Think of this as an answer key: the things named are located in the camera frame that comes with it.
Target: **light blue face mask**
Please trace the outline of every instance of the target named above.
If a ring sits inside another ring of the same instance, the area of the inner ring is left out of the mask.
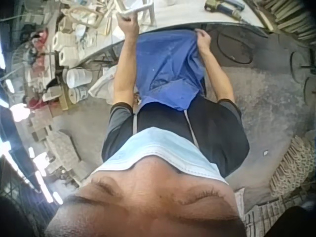
[[[227,184],[217,165],[210,163],[193,143],[173,132],[156,127],[133,135],[94,172],[127,170],[142,158],[153,155],[186,174],[216,179]]]

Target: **cable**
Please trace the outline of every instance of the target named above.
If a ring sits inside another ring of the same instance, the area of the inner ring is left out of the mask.
[[[218,35],[217,35],[217,39],[216,39],[216,44],[217,44],[218,50],[222,53],[223,56],[225,56],[226,58],[228,58],[229,60],[231,60],[231,61],[233,61],[233,62],[235,62],[235,63],[242,64],[242,65],[247,65],[247,64],[252,63],[252,61],[253,61],[253,50],[252,50],[252,48],[249,47],[246,43],[242,42],[241,40],[238,40],[238,39],[236,39],[236,38],[234,38],[234,37],[232,37],[232,36],[229,36],[229,35],[223,33],[223,31],[224,31],[225,29],[227,29],[228,27],[232,27],[232,26],[226,26],[226,27],[224,27],[224,28],[221,29],[221,30],[217,30],[217,31],[218,31]],[[249,28],[249,27],[246,27],[246,26],[238,26],[238,27],[239,27],[239,28],[243,28],[243,29],[245,29],[245,30],[248,30],[248,31],[252,32],[253,34],[255,34],[255,35],[259,36],[259,37],[268,38],[268,37],[265,36],[265,35],[258,34],[256,31],[253,31],[253,30],[252,30],[251,28]],[[249,60],[247,60],[247,61],[245,61],[245,62],[242,62],[242,61],[236,60],[233,56],[227,55],[227,54],[223,51],[223,49],[221,48],[221,46],[220,46],[220,36],[229,38],[229,39],[231,39],[231,40],[234,40],[234,41],[240,43],[240,44],[242,45],[242,47],[244,47],[244,48],[246,49],[246,51],[249,52]]]

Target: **white bucket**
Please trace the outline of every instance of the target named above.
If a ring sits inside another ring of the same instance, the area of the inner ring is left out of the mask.
[[[80,85],[88,84],[92,81],[92,72],[86,69],[70,69],[67,72],[67,86],[74,88]]]
[[[88,88],[86,86],[79,86],[68,90],[68,96],[71,103],[76,104],[81,100],[88,98]]]

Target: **man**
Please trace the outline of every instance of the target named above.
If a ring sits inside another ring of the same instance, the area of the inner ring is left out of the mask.
[[[198,94],[187,109],[174,109],[155,100],[134,115],[137,17],[118,17],[118,25],[125,42],[102,150],[105,163],[64,201],[47,236],[246,236],[223,177],[241,165],[249,144],[230,81],[209,49],[210,36],[196,29],[218,102]]]

